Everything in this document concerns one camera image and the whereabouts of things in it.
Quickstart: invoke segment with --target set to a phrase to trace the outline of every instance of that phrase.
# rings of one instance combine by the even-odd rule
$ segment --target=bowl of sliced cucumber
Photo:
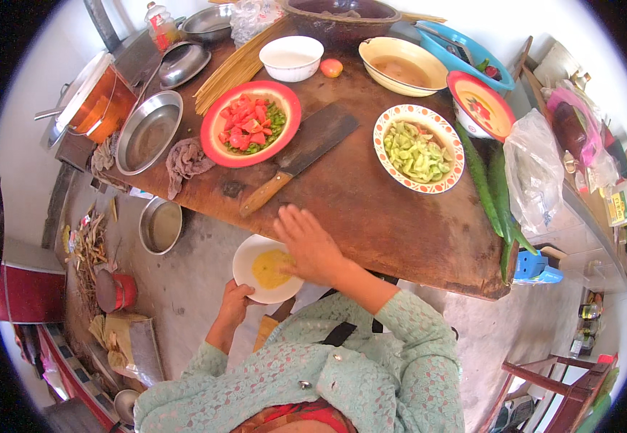
[[[387,173],[418,193],[444,193],[456,185],[465,168],[453,126],[419,105],[396,105],[381,113],[373,141]]]

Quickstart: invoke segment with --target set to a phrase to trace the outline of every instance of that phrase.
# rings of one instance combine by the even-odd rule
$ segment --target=red rimmed plate
[[[452,161],[448,161],[450,170],[445,173],[441,179],[429,182],[428,184],[420,184],[405,177],[390,163],[386,149],[383,146],[383,138],[386,137],[388,130],[393,122],[410,121],[418,125],[425,126],[430,134],[434,135],[432,141],[436,141],[441,147],[446,148],[448,154],[453,157]],[[462,149],[462,143],[456,134],[456,130],[446,119],[429,108],[420,105],[403,104],[391,107],[381,113],[374,125],[374,151],[381,162],[384,169],[397,180],[402,186],[410,188],[413,191],[423,194],[440,194],[454,187],[460,180],[462,172],[465,170],[465,154]]]
[[[251,155],[239,155],[229,152],[226,146],[217,139],[217,134],[224,130],[226,119],[220,116],[220,111],[226,108],[230,101],[239,98],[242,93],[249,97],[268,99],[284,111],[287,122],[282,134],[264,150]],[[220,166],[238,169],[248,167],[271,158],[292,140],[299,129],[302,120],[302,106],[299,98],[287,86],[274,81],[251,81],[240,84],[226,91],[207,110],[201,126],[201,144],[205,155]]]
[[[462,71],[451,71],[447,81],[460,108],[487,134],[502,143],[506,141],[516,117],[501,95],[479,78]]]

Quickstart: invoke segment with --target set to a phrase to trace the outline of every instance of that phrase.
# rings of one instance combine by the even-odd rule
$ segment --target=woman's right hand
[[[273,223],[275,233],[295,260],[293,266],[283,265],[281,270],[318,285],[335,285],[350,262],[340,253],[333,238],[306,209],[300,211],[289,204],[280,207],[278,215]]]

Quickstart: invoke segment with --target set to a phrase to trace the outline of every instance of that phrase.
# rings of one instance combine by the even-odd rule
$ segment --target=woman's hand
[[[318,285],[335,287],[346,297],[375,315],[398,291],[393,284],[376,278],[361,266],[343,257],[333,238],[323,230],[311,212],[293,204],[280,208],[273,226],[275,233],[294,257],[294,266],[282,271]]]
[[[283,265],[281,270],[318,285],[335,285],[349,261],[333,238],[306,209],[300,211],[289,204],[280,207],[278,214],[280,217],[273,223],[275,233],[295,260],[293,266]]]
[[[246,297],[254,293],[254,288],[246,284],[237,285],[237,282],[231,279],[225,285],[225,292],[222,295],[222,305],[220,306],[220,311],[217,313],[217,320],[215,321],[231,324],[234,328],[241,325],[246,318],[246,307],[257,303]]]
[[[225,285],[222,306],[217,313],[217,319],[210,327],[210,331],[207,332],[206,343],[212,344],[225,355],[229,355],[234,332],[246,318],[246,307],[258,304],[246,297],[246,295],[254,292],[255,290],[246,284],[237,285],[234,279]]]

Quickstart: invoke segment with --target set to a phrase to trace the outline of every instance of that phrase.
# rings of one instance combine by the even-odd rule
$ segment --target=cucumber
[[[503,154],[503,147],[499,145],[496,148],[496,153],[491,158],[489,167],[490,183],[494,190],[493,194],[496,200],[499,221],[505,231],[510,231],[515,240],[525,247],[526,250],[536,255],[537,250],[527,241],[521,230],[513,222],[505,167],[506,156]]]
[[[485,163],[482,161],[479,153],[477,153],[477,150],[472,145],[470,138],[467,136],[467,131],[465,131],[459,123],[456,123],[456,132],[462,142],[462,148],[465,149],[467,168],[470,170],[472,180],[475,182],[477,194],[480,196],[480,202],[482,202],[484,213],[487,214],[487,218],[489,218],[489,221],[491,222],[491,228],[494,229],[494,233],[502,238],[503,230],[501,223],[499,222],[499,217],[496,214],[494,199],[489,192]]]
[[[499,220],[503,222],[501,226],[503,227],[504,246],[503,250],[501,251],[501,260],[499,261],[499,264],[501,268],[501,281],[503,281],[504,284],[508,285],[508,260],[511,256],[511,251],[513,251],[513,230],[512,226],[504,221],[510,221],[511,219],[511,205],[508,195],[503,195],[499,193],[499,187],[496,182],[496,179],[499,176],[494,174],[496,165],[499,163],[497,159],[498,154],[493,155],[491,158],[491,162],[489,164],[488,179],[491,195],[494,197],[494,203],[496,205],[496,213],[499,216]]]

